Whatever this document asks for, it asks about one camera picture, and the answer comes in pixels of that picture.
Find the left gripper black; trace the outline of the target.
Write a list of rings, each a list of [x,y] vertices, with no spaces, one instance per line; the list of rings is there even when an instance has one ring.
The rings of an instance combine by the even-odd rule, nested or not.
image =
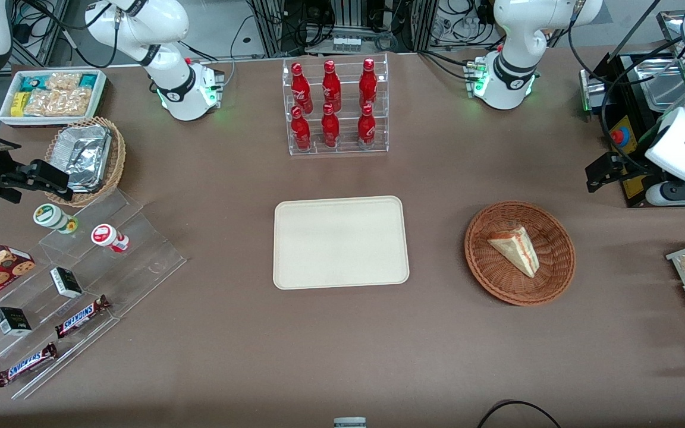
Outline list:
[[[585,168],[588,193],[595,193],[601,187],[614,182],[612,175],[618,173],[618,181],[628,181],[639,176],[661,175],[661,168],[645,158],[635,160],[630,156],[620,156],[617,152],[605,152],[601,163],[591,163]]]

